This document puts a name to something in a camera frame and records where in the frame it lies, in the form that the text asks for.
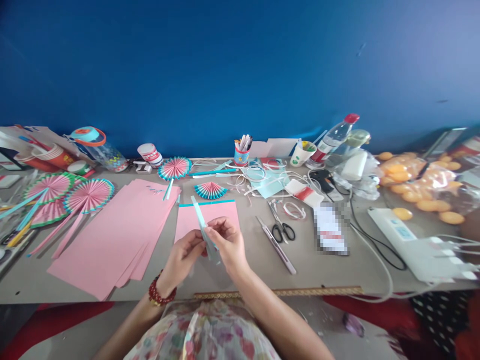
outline table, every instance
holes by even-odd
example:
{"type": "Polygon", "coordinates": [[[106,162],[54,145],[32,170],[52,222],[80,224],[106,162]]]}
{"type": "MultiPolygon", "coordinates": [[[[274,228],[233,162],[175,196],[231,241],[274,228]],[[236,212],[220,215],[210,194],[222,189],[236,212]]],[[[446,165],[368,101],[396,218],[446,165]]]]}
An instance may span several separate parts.
{"type": "MultiPolygon", "coordinates": [[[[205,167],[194,168],[196,172],[204,171],[205,167]]],[[[304,167],[295,170],[299,174],[306,174],[304,167]]],[[[137,175],[135,171],[129,173],[111,173],[106,170],[97,172],[94,177],[110,180],[118,188],[128,184],[136,177],[165,184],[156,173],[137,175]]],[[[227,177],[207,177],[194,179],[186,177],[175,181],[175,185],[182,187],[182,203],[191,203],[190,196],[195,195],[194,185],[214,181],[221,186],[231,187],[227,177]]],[[[0,190],[0,198],[6,199],[16,187],[0,190]]],[[[268,225],[274,224],[274,218],[269,210],[267,201],[261,197],[249,199],[237,191],[229,191],[222,199],[235,199],[241,231],[245,239],[245,251],[248,263],[258,276],[274,290],[283,290],[283,295],[298,293],[314,295],[315,292],[305,292],[303,289],[318,289],[319,294],[345,294],[363,291],[369,295],[381,295],[387,292],[387,276],[382,265],[372,251],[349,228],[344,231],[349,244],[350,256],[338,256],[317,251],[314,242],[313,211],[301,201],[289,197],[307,210],[305,221],[287,219],[284,214],[280,218],[290,224],[296,232],[297,239],[282,244],[282,248],[291,263],[297,270],[291,275],[279,256],[263,233],[255,216],[260,216],[268,225]]],[[[389,242],[380,232],[375,223],[367,215],[368,207],[385,208],[385,200],[392,206],[402,206],[412,210],[414,217],[408,226],[419,238],[435,234],[455,235],[456,227],[437,220],[433,213],[424,213],[416,210],[412,204],[403,201],[399,196],[386,193],[376,201],[363,199],[354,200],[353,206],[362,227],[370,235],[387,244],[389,242]]],[[[164,267],[175,237],[178,206],[175,205],[168,216],[167,222],[160,235],[155,251],[142,281],[130,280],[126,286],[115,289],[108,300],[135,301],[139,300],[148,289],[152,279],[164,267]]],[[[48,246],[40,256],[27,258],[25,254],[33,250],[54,228],[55,224],[42,228],[35,240],[18,258],[9,272],[0,279],[0,304],[27,304],[27,303],[77,303],[97,301],[92,295],[69,285],[66,282],[47,273],[52,263],[51,256],[60,239],[56,239],[53,246],[48,246]]],[[[395,292],[421,291],[426,284],[418,281],[410,270],[399,271],[387,264],[394,283],[395,292]]],[[[442,284],[436,290],[463,290],[474,289],[477,285],[473,281],[460,280],[456,283],[442,284]]],[[[188,299],[198,293],[224,293],[236,290],[222,265],[212,265],[207,259],[200,258],[193,271],[177,290],[177,299],[188,299]]]]}

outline bracelet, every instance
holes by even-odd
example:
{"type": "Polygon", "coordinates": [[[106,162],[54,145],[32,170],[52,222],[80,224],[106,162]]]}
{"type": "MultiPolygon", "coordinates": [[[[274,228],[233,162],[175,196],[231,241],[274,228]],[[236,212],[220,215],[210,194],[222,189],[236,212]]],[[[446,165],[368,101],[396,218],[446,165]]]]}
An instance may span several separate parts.
{"type": "Polygon", "coordinates": [[[170,303],[175,299],[175,295],[177,294],[177,288],[175,287],[173,291],[170,293],[170,295],[167,298],[162,298],[157,291],[157,280],[159,279],[160,275],[162,274],[163,270],[160,271],[160,273],[157,275],[156,278],[153,279],[151,282],[150,287],[148,288],[148,299],[152,304],[155,306],[162,306],[165,304],[170,303]]]}

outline paper fan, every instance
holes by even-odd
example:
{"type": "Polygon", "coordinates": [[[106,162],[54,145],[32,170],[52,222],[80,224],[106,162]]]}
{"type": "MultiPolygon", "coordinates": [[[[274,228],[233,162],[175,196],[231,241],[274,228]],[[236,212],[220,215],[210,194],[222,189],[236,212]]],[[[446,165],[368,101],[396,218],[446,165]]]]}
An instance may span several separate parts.
{"type": "Polygon", "coordinates": [[[114,194],[115,187],[107,179],[92,179],[75,187],[65,198],[63,205],[71,212],[82,207],[82,214],[103,207],[114,194]]]}
{"type": "Polygon", "coordinates": [[[68,172],[46,174],[25,190],[23,198],[30,198],[46,190],[43,200],[38,204],[53,203],[55,200],[63,197],[74,186],[75,180],[75,177],[68,172]]]}
{"type": "Polygon", "coordinates": [[[70,215],[67,216],[61,222],[61,224],[58,225],[56,229],[52,231],[52,233],[35,248],[35,250],[28,254],[28,256],[38,253],[40,249],[47,244],[77,212],[80,211],[80,215],[78,215],[76,220],[70,226],[70,229],[65,234],[65,237],[58,245],[56,251],[53,253],[52,259],[57,259],[64,250],[65,246],[67,246],[70,238],[82,221],[84,214],[89,214],[90,212],[97,211],[102,208],[112,198],[114,190],[115,187],[113,184],[106,179],[92,179],[76,186],[66,196],[65,201],[63,202],[63,206],[65,207],[66,211],[70,212],[70,215]]]}
{"type": "Polygon", "coordinates": [[[227,193],[228,189],[221,187],[214,182],[206,182],[200,185],[195,185],[195,191],[201,198],[213,200],[221,198],[227,193]]]}
{"type": "Polygon", "coordinates": [[[63,199],[55,200],[43,205],[31,219],[31,229],[53,224],[65,218],[70,211],[64,208],[63,199]]]}
{"type": "Polygon", "coordinates": [[[170,184],[168,184],[168,187],[166,188],[165,195],[163,196],[163,200],[168,200],[170,198],[170,191],[172,190],[174,180],[185,177],[190,172],[191,168],[192,162],[189,158],[184,156],[175,156],[164,162],[163,165],[158,168],[158,176],[163,180],[170,181],[170,184]]]}

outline paper cup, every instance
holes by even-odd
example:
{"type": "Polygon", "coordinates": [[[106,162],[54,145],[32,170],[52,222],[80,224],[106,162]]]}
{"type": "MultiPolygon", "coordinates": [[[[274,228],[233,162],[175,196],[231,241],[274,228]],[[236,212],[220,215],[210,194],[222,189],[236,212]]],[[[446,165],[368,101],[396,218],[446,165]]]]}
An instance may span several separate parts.
{"type": "Polygon", "coordinates": [[[313,142],[302,141],[301,147],[297,144],[290,159],[290,165],[294,168],[301,167],[315,152],[317,147],[313,142]]]}
{"type": "Polygon", "coordinates": [[[235,155],[233,156],[233,163],[236,166],[245,166],[249,162],[250,150],[240,151],[235,146],[235,155]]]}
{"type": "Polygon", "coordinates": [[[157,169],[162,165],[164,159],[151,142],[144,143],[137,148],[143,160],[148,162],[152,168],[157,169]]]}
{"type": "Polygon", "coordinates": [[[18,153],[13,158],[21,163],[31,166],[32,168],[42,170],[47,173],[56,173],[57,171],[60,170],[57,166],[47,161],[40,160],[39,158],[31,154],[18,153]]]}
{"type": "Polygon", "coordinates": [[[41,152],[40,150],[34,148],[31,151],[31,154],[40,160],[44,160],[59,167],[60,169],[67,171],[69,169],[69,165],[78,160],[63,147],[60,147],[57,144],[51,144],[51,146],[51,150],[46,152],[41,152]]]}
{"type": "Polygon", "coordinates": [[[68,166],[68,172],[84,176],[92,171],[92,167],[85,160],[78,160],[68,166]]]}

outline person's right hand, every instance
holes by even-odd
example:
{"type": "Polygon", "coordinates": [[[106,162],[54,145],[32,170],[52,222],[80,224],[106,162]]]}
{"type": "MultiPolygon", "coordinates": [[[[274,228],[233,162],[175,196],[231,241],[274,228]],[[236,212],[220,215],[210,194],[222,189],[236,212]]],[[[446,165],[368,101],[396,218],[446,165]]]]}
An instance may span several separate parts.
{"type": "Polygon", "coordinates": [[[205,232],[220,251],[221,259],[230,276],[250,268],[245,257],[244,237],[228,217],[209,221],[205,232]]]}

